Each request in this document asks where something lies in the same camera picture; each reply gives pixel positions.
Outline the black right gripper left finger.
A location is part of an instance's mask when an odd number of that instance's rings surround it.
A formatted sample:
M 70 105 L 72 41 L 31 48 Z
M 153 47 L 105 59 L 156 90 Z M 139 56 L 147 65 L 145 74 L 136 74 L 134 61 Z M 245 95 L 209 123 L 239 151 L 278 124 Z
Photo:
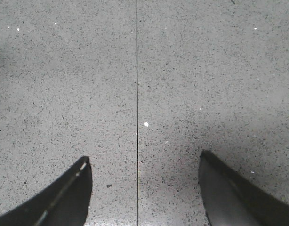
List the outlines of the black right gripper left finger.
M 90 160 L 83 156 L 47 188 L 0 216 L 0 226 L 82 226 L 91 193 Z

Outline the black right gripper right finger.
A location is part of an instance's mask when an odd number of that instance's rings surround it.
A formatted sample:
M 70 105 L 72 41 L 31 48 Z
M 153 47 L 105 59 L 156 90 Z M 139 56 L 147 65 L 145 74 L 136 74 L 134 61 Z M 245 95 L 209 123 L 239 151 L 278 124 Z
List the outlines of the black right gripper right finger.
M 202 151 L 199 185 L 212 226 L 289 226 L 289 205 L 267 194 L 211 151 Z

